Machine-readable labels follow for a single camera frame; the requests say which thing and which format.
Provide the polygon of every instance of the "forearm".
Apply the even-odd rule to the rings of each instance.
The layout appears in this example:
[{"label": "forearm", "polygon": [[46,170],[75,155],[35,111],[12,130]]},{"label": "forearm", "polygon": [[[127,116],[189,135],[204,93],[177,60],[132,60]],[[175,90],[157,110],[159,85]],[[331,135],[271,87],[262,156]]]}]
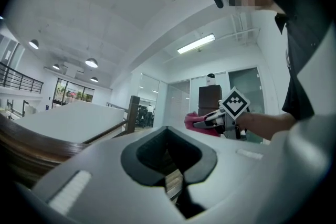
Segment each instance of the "forearm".
[{"label": "forearm", "polygon": [[289,130],[295,123],[295,118],[289,113],[271,116],[245,112],[237,120],[241,129],[248,129],[268,140],[271,140],[276,132]]}]

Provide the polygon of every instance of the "short sleeve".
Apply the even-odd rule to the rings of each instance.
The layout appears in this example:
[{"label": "short sleeve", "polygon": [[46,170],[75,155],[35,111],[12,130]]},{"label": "short sleeve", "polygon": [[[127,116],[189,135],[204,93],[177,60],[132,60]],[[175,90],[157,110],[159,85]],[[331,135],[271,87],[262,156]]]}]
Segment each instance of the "short sleeve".
[{"label": "short sleeve", "polygon": [[291,114],[296,120],[300,119],[300,104],[293,78],[290,78],[287,96],[282,110]]}]

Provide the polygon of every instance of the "pink cloth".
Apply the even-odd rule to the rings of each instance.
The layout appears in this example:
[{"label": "pink cloth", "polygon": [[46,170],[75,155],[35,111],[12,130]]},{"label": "pink cloth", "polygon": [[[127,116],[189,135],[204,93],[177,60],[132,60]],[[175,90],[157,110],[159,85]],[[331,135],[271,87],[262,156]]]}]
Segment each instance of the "pink cloth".
[{"label": "pink cloth", "polygon": [[187,116],[185,116],[184,124],[185,124],[185,127],[188,130],[192,130],[192,131],[203,133],[203,134],[213,135],[213,136],[220,136],[216,132],[215,129],[199,129],[199,128],[194,127],[194,122],[200,122],[200,121],[204,121],[204,120],[205,120],[205,116],[200,116],[199,117],[196,112],[193,112],[193,113],[189,113],[189,114],[187,114]]}]

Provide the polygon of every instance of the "fluorescent light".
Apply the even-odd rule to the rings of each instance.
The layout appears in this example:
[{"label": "fluorescent light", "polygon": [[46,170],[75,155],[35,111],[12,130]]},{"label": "fluorescent light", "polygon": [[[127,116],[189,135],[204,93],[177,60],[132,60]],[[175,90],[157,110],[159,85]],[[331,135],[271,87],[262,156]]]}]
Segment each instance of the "fluorescent light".
[{"label": "fluorescent light", "polygon": [[36,39],[30,41],[29,45],[31,45],[34,49],[38,50],[38,41]]},{"label": "fluorescent light", "polygon": [[85,61],[85,63],[90,66],[90,67],[93,67],[93,68],[97,68],[98,67],[98,63],[95,59],[93,58],[89,58]]},{"label": "fluorescent light", "polygon": [[195,49],[201,45],[204,45],[206,43],[209,43],[210,41],[214,41],[216,38],[213,34],[210,34],[204,38],[201,38],[195,42],[192,42],[191,44],[182,47],[181,49],[178,49],[177,51],[179,52],[179,54],[182,54],[184,52],[187,52],[189,50]]},{"label": "fluorescent light", "polygon": [[57,69],[57,70],[59,70],[59,65],[58,64],[55,64],[52,67],[55,68],[55,69]]}]

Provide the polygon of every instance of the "ceiling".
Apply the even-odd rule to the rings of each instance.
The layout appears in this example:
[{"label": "ceiling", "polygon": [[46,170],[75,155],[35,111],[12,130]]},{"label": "ceiling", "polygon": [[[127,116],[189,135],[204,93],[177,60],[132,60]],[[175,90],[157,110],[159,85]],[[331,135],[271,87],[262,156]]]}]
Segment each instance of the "ceiling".
[{"label": "ceiling", "polygon": [[[193,13],[193,3],[182,3],[183,0],[12,0],[5,16],[13,35],[46,67],[66,61],[84,68],[84,75],[79,75],[78,79],[89,81],[94,75],[101,86],[109,87],[126,64],[131,66],[133,63],[134,68],[151,56],[148,54],[139,58],[145,49],[154,48],[153,26],[159,27],[159,21],[165,21],[164,29],[160,28],[165,33],[178,25],[178,21],[171,21],[168,25],[168,19],[161,14],[169,14],[171,10],[171,13],[179,15],[174,12],[179,5],[182,11],[186,10],[183,8],[186,5]],[[173,42],[166,40],[156,50],[169,45],[164,49],[169,59],[176,56],[178,46],[182,47],[206,33],[222,36],[224,32],[235,33],[240,29],[240,19],[234,16],[215,20],[213,24],[202,23],[203,18],[199,16],[200,27],[191,31],[186,29],[185,33],[175,35]],[[248,15],[244,20],[249,22]],[[39,41],[39,50],[27,45],[32,39]],[[97,70],[85,65],[89,57],[97,59]]]}]

